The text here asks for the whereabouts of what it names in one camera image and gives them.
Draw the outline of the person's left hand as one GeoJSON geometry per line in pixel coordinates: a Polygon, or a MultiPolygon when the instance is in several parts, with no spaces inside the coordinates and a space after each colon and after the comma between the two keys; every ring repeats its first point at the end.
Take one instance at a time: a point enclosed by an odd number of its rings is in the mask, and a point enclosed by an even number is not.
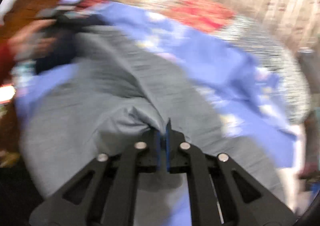
{"type": "Polygon", "coordinates": [[[22,57],[20,54],[25,53],[32,48],[35,43],[31,41],[34,34],[40,32],[42,29],[54,24],[53,19],[41,19],[33,21],[16,32],[9,40],[8,46],[14,60],[25,60],[27,57],[22,57]]]}

